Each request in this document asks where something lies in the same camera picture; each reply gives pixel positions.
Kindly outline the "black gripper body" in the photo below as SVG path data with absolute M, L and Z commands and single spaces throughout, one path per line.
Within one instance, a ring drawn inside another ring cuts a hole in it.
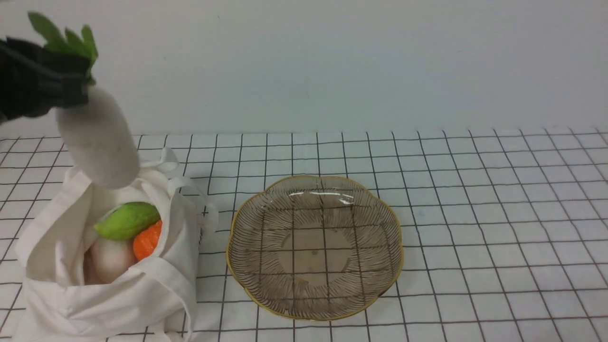
M 88 103 L 89 59 L 50 52 L 15 38 L 2 40 L 0 49 L 2 122 L 38 118 L 52 108 Z

